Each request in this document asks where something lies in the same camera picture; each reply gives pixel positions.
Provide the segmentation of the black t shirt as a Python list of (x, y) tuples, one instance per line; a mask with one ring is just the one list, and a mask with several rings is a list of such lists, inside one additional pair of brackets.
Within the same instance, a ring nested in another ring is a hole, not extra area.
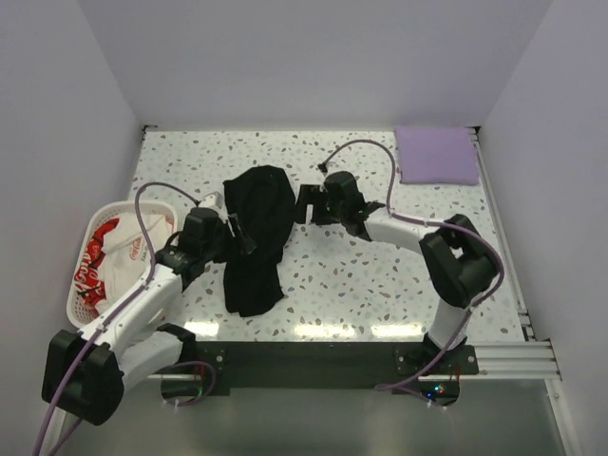
[(285, 171), (271, 165), (252, 167), (223, 188), (228, 212), (256, 245), (226, 263), (226, 310), (241, 317), (265, 314), (284, 297), (277, 265), (295, 224), (295, 193)]

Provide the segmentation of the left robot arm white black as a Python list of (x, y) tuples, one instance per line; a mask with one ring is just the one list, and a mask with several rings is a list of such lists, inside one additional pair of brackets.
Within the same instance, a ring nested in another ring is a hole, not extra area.
[(59, 331), (51, 339), (42, 398), (95, 426), (117, 410), (124, 394), (158, 371), (202, 368), (202, 388), (213, 388), (213, 366), (197, 354), (195, 335), (165, 323), (137, 342), (136, 336), (172, 304), (210, 263), (222, 263), (255, 248), (223, 196), (205, 196), (187, 215), (180, 232), (152, 257), (142, 276), (107, 311), (77, 332)]

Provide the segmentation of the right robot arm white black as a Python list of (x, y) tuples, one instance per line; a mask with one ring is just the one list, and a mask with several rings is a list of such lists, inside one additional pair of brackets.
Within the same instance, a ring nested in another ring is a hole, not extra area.
[(500, 288), (504, 265), (500, 255), (478, 233), (470, 219), (421, 219), (394, 213), (380, 201), (367, 201), (353, 174), (339, 171), (318, 185), (302, 184), (295, 221), (318, 226), (339, 224), (367, 242), (382, 242), (420, 255), (439, 296), (423, 350), (426, 367), (443, 373), (457, 361), (455, 348), (466, 340), (473, 308)]

